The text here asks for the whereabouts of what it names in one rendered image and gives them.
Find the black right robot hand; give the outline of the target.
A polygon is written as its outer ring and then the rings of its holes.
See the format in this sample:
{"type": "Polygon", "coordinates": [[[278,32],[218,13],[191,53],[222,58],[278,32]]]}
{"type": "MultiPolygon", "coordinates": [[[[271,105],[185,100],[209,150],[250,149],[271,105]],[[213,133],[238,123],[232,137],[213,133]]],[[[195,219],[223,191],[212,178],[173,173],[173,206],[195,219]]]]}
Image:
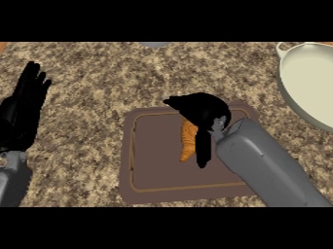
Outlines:
{"type": "Polygon", "coordinates": [[[163,103],[197,127],[194,135],[195,164],[204,168],[210,160],[210,133],[221,133],[231,121],[228,105],[216,96],[204,92],[170,96],[163,103]]]}

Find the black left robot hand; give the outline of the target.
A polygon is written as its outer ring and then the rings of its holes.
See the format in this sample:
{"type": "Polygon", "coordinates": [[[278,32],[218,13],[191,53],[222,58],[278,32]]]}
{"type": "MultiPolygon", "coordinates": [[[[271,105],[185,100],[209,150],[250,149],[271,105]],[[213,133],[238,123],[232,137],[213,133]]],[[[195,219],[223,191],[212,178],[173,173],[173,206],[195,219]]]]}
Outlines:
{"type": "Polygon", "coordinates": [[[0,104],[0,154],[24,151],[35,139],[39,111],[51,81],[30,61],[21,72],[12,94],[0,104]]]}

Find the orange croissant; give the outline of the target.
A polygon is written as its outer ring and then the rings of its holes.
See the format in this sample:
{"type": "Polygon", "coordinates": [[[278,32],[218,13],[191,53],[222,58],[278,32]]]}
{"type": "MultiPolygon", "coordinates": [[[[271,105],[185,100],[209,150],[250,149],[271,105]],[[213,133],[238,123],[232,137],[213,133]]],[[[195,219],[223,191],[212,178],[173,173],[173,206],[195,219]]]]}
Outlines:
{"type": "Polygon", "coordinates": [[[185,162],[194,155],[194,136],[197,132],[197,126],[188,121],[182,120],[181,125],[181,158],[179,161],[185,162]]]}

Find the brown tray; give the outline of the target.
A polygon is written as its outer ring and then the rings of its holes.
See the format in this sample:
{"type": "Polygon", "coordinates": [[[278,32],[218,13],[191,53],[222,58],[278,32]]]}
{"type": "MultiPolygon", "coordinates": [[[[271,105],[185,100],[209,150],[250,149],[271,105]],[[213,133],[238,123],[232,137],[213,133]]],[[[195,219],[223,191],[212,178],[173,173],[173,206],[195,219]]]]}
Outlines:
{"type": "Polygon", "coordinates": [[[182,116],[169,107],[126,114],[119,193],[129,204],[250,196],[253,191],[219,159],[198,167],[181,159],[182,116]]]}

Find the cream white pot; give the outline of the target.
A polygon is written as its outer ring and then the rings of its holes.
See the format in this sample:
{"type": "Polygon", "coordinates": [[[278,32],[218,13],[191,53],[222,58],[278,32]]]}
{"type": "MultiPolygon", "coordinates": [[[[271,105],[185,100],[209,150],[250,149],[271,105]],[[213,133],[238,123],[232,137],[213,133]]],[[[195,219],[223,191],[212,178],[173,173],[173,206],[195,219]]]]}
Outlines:
{"type": "Polygon", "coordinates": [[[333,133],[333,46],[303,42],[280,49],[277,86],[287,105],[315,127],[333,133]]]}

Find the grey rounded object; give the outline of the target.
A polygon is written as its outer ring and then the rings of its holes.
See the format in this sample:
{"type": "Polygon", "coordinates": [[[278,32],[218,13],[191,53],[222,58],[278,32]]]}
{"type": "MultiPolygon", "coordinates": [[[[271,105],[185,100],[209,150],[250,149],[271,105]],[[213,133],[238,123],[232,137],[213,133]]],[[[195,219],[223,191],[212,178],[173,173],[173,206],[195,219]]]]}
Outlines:
{"type": "Polygon", "coordinates": [[[164,47],[170,42],[138,42],[142,46],[148,48],[161,48],[164,47]]]}

